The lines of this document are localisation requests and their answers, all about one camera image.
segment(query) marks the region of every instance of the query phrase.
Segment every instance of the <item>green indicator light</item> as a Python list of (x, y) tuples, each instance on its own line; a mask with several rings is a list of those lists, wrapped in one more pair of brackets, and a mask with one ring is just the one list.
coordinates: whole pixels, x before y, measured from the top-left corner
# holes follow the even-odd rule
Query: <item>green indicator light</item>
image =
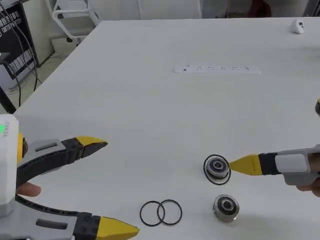
[(6, 125), (0, 124), (0, 133), (3, 134), (5, 132), (5, 129), (6, 129)]

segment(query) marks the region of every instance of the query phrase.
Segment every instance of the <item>ball bearing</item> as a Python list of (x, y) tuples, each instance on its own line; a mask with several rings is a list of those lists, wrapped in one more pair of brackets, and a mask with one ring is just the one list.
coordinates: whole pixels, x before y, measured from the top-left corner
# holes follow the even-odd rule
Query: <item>ball bearing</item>
[(203, 171), (207, 179), (215, 185), (224, 185), (231, 177), (228, 161), (223, 156), (216, 154), (205, 159)]
[(230, 195), (219, 195), (214, 200), (213, 212), (222, 222), (230, 223), (236, 220), (239, 210), (239, 203)]

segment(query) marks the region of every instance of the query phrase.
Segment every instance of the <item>white table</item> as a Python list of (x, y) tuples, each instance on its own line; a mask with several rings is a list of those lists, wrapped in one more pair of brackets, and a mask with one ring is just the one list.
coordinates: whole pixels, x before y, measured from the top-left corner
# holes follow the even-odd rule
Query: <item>white table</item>
[[(36, 202), (136, 225), (139, 240), (300, 240), (319, 237), (320, 199), (282, 176), (233, 172), (210, 183), (204, 159), (320, 142), (320, 19), (305, 33), (292, 18), (106, 21), (18, 110), (29, 142), (90, 135), (109, 146), (89, 159), (35, 178)], [(254, 65), (262, 74), (173, 73), (182, 63)], [(215, 197), (240, 204), (232, 224), (218, 221)], [(174, 227), (144, 226), (143, 203), (174, 199)], [(178, 211), (168, 205), (167, 221)], [(144, 217), (156, 220), (156, 208)]]

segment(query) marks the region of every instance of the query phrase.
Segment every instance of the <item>rubber ring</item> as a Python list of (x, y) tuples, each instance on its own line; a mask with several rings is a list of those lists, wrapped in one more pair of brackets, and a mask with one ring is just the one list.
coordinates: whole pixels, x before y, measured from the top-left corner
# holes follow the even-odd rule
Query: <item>rubber ring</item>
[(207, 164), (206, 164), (206, 163), (207, 163), (207, 161), (208, 161), (211, 157), (213, 157), (213, 156), (220, 157), (220, 158), (224, 159), (224, 160), (226, 161), (226, 163), (228, 164), (228, 167), (229, 167), (229, 162), (228, 162), (223, 156), (217, 155), (217, 154), (212, 154), (212, 155), (208, 156), (208, 157), (205, 159), (204, 163), (203, 163), (203, 172), (204, 172), (204, 175), (205, 175), (206, 178), (207, 178), (212, 184), (214, 184), (214, 185), (217, 185), (217, 186), (225, 185), (227, 182), (229, 182), (229, 180), (230, 180), (230, 178), (231, 178), (231, 169), (230, 169), (230, 167), (229, 167), (229, 176), (228, 176), (228, 178), (227, 178), (224, 182), (222, 182), (222, 183), (217, 183), (217, 182), (212, 181), (212, 180), (208, 177), (208, 175), (207, 175), (207, 172), (206, 172), (206, 165), (207, 165)]
[[(157, 222), (156, 224), (146, 223), (146, 222), (143, 220), (143, 218), (142, 218), (142, 209), (144, 209), (144, 207), (145, 207), (146, 205), (148, 205), (148, 204), (158, 204), (158, 208), (157, 208), (157, 210), (156, 210), (157, 213), (159, 212), (159, 208), (160, 208), (160, 207), (162, 207), (162, 209), (163, 209), (163, 217), (162, 217), (162, 219), (161, 219), (161, 217), (160, 217), (159, 214), (158, 214), (158, 218), (160, 219), (160, 221)], [(160, 202), (158, 202), (158, 201), (148, 201), (148, 202), (146, 202), (145, 204), (143, 204), (143, 206), (140, 208), (140, 220), (141, 220), (141, 222), (142, 222), (144, 225), (146, 225), (146, 226), (148, 226), (148, 227), (155, 227), (155, 226), (158, 226), (159, 224), (161, 224), (161, 223), (163, 222), (163, 220), (165, 219), (165, 215), (166, 215), (165, 208), (164, 208), (164, 206), (163, 206)]]
[[(179, 217), (179, 219), (178, 219), (176, 222), (173, 222), (173, 223), (165, 222), (165, 221), (164, 221), (164, 219), (165, 219), (164, 217), (163, 217), (162, 219), (160, 218), (159, 209), (160, 209), (160, 206), (163, 207), (163, 204), (164, 204), (164, 203), (174, 203), (174, 204), (176, 204), (176, 205), (179, 207), (179, 209), (180, 209), (180, 217)], [(183, 212), (182, 212), (182, 207), (181, 207), (181, 205), (180, 205), (177, 201), (172, 200), (172, 199), (167, 199), (167, 200), (164, 200), (164, 201), (160, 202), (160, 205), (158, 206), (158, 208), (157, 208), (157, 210), (156, 210), (156, 214), (158, 215), (159, 220), (161, 220), (161, 222), (162, 222), (164, 225), (174, 226), (174, 225), (177, 225), (177, 224), (181, 221)]]

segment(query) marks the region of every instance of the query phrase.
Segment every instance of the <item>human hand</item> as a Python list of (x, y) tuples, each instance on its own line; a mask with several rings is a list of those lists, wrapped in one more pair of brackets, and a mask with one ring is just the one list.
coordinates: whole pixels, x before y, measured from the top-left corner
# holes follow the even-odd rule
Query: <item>human hand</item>
[(41, 193), (41, 187), (29, 182), (18, 187), (18, 189), (16, 190), (16, 194), (27, 196), (27, 197), (36, 197), (40, 193)]
[[(320, 172), (320, 154), (312, 154), (308, 156), (310, 169), (313, 172)], [(297, 186), (302, 192), (311, 191), (316, 197), (320, 198), (320, 178), (317, 178), (311, 185), (309, 186)]]

